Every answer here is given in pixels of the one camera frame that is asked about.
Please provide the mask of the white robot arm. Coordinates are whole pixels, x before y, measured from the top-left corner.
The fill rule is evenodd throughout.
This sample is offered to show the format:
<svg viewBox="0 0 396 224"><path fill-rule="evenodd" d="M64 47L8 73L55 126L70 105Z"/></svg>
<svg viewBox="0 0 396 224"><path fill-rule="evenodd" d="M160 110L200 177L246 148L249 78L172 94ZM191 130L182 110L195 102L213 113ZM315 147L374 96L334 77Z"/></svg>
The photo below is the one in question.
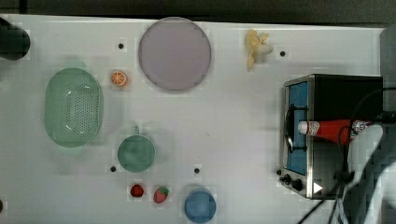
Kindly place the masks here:
<svg viewBox="0 0 396 224"><path fill-rule="evenodd" d="M349 168L355 173L343 200L348 224L395 224L396 128L375 124L352 141Z"/></svg>

